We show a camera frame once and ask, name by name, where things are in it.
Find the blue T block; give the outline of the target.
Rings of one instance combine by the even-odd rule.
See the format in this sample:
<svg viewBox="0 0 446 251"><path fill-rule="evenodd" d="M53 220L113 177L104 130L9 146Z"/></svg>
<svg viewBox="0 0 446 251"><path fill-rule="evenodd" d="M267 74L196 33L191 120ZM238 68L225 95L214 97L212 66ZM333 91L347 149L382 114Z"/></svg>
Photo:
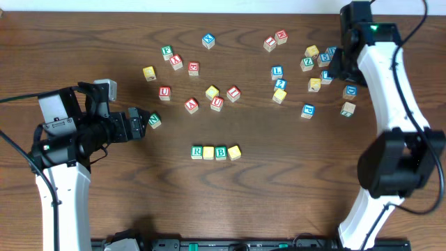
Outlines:
<svg viewBox="0 0 446 251"><path fill-rule="evenodd" d="M320 74L321 84L329 85L331 84L333 78L329 76L329 72L327 70L322 70Z"/></svg>

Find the red E block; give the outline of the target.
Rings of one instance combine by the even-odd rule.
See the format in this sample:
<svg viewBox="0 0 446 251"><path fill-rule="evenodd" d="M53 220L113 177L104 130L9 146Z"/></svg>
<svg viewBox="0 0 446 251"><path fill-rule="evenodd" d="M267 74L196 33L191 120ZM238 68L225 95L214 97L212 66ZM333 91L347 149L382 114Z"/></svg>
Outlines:
<svg viewBox="0 0 446 251"><path fill-rule="evenodd" d="M190 61L188 63L189 76L199 76L199 62Z"/></svg>

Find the yellow O block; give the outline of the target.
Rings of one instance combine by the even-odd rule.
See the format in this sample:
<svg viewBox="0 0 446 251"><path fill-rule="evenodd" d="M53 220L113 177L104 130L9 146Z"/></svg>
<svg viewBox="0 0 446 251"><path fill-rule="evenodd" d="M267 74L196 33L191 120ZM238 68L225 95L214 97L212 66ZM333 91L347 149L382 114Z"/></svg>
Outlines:
<svg viewBox="0 0 446 251"><path fill-rule="evenodd" d="M237 160L241 157L242 153L238 145L232 146L227 149L231 161Z"/></svg>
<svg viewBox="0 0 446 251"><path fill-rule="evenodd" d="M215 157L215 147L214 146L204 146L203 147L203 159L213 160Z"/></svg>

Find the blue D block right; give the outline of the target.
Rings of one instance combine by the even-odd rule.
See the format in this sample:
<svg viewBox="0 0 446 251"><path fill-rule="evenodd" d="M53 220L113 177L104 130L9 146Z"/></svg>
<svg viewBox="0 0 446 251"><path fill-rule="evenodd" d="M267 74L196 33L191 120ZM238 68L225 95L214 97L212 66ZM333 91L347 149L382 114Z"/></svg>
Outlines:
<svg viewBox="0 0 446 251"><path fill-rule="evenodd" d="M352 85L345 86L342 96L343 99L353 100L357 96L357 87Z"/></svg>

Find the green B block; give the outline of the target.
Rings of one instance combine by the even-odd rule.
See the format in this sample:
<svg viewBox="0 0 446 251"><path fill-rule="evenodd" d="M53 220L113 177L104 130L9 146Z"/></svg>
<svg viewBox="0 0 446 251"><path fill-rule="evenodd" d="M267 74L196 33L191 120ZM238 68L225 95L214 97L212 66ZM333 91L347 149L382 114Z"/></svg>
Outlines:
<svg viewBox="0 0 446 251"><path fill-rule="evenodd" d="M215 147L215 159L216 160L226 160L227 159L227 149L225 146Z"/></svg>

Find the green F block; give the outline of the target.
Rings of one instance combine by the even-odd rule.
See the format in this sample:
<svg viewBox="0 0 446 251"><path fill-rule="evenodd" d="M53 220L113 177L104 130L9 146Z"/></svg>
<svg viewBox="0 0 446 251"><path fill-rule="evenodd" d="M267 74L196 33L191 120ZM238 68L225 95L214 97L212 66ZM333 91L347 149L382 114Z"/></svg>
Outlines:
<svg viewBox="0 0 446 251"><path fill-rule="evenodd" d="M170 45L161 47L161 52L162 52L163 59L165 61L168 61L174 55L172 47Z"/></svg>

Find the yellow block under T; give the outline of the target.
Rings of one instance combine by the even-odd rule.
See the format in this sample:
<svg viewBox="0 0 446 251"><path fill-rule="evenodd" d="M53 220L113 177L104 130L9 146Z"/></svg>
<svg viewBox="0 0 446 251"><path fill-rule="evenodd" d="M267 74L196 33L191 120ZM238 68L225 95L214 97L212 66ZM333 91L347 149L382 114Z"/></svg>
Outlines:
<svg viewBox="0 0 446 251"><path fill-rule="evenodd" d="M308 92L319 92L321 88L320 78L311 78L308 82Z"/></svg>

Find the red U block centre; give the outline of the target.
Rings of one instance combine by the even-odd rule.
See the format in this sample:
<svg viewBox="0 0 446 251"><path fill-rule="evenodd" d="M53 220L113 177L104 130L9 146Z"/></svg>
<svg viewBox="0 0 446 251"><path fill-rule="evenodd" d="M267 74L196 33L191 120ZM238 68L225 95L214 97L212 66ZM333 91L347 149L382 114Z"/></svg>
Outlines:
<svg viewBox="0 0 446 251"><path fill-rule="evenodd" d="M224 99L215 96L210 103L210 108L214 111L220 112L223 108L223 105L224 105Z"/></svg>

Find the yellow block centre left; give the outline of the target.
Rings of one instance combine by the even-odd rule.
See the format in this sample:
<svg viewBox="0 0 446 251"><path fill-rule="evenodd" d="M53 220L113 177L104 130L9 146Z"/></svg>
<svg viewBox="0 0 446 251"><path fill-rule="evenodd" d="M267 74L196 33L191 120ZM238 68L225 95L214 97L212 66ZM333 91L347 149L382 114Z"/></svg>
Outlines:
<svg viewBox="0 0 446 251"><path fill-rule="evenodd" d="M219 93L220 93L219 89L217 89L213 85L209 86L205 91L205 95L206 95L207 99L209 99L209 100L213 100L213 98L218 96Z"/></svg>

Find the yellow block far left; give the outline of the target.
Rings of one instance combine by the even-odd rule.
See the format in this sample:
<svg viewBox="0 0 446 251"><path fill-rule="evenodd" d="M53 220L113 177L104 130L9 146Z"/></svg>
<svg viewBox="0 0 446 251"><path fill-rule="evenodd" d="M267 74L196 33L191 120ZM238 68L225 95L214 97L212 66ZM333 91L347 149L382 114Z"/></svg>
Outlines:
<svg viewBox="0 0 446 251"><path fill-rule="evenodd" d="M152 66L145 67L142 69L142 71L147 82L151 82L157 79L154 67Z"/></svg>

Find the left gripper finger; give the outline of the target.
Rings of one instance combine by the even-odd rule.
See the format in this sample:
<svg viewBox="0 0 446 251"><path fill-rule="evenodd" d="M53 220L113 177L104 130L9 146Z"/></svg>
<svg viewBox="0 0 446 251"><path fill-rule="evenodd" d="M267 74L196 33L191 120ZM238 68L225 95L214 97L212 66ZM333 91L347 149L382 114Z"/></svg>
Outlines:
<svg viewBox="0 0 446 251"><path fill-rule="evenodd" d="M129 121L133 126L147 126L150 112L138 107L130 107L128 111L130 115Z"/></svg>
<svg viewBox="0 0 446 251"><path fill-rule="evenodd" d="M130 127L133 140L142 139L145 136L146 126L143 120L139 118L131 118Z"/></svg>

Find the red u block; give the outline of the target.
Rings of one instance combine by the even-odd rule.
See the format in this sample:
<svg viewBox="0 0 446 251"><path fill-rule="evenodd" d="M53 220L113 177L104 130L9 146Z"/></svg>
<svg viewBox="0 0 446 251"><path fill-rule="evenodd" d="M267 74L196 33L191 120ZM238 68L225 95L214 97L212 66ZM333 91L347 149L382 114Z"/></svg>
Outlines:
<svg viewBox="0 0 446 251"><path fill-rule="evenodd" d="M171 88L169 86L161 86L159 88L159 98L163 101L171 100Z"/></svg>
<svg viewBox="0 0 446 251"><path fill-rule="evenodd" d="M215 96L210 103L210 108L214 111L220 112L223 108L223 105L224 105L224 99Z"/></svg>

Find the green R block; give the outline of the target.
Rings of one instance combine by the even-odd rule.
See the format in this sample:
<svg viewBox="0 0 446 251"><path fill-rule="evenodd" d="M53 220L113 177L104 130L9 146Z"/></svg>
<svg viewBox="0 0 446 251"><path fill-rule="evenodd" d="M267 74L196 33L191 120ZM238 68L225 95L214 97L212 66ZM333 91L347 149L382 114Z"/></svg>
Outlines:
<svg viewBox="0 0 446 251"><path fill-rule="evenodd" d="M203 158L203 146L192 146L190 155L193 160L201 160Z"/></svg>

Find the blue 5 block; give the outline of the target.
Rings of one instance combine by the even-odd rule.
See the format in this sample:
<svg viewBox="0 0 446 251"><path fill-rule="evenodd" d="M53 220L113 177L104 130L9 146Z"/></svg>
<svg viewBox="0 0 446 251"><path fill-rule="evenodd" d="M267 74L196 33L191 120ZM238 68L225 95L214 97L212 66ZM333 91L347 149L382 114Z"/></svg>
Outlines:
<svg viewBox="0 0 446 251"><path fill-rule="evenodd" d="M318 55L316 61L317 61L318 67L322 68L322 67L329 66L329 64L331 62L331 58L330 58L330 55L328 53L320 53Z"/></svg>

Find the green 7 block tipped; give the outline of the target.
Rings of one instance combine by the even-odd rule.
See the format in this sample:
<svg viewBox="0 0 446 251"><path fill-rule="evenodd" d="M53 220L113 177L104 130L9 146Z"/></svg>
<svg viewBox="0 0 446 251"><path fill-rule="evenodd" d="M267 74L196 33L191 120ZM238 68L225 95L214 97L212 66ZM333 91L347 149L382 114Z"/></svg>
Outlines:
<svg viewBox="0 0 446 251"><path fill-rule="evenodd" d="M351 102L345 102L341 108L340 114L345 117L351 117L354 114L356 105Z"/></svg>

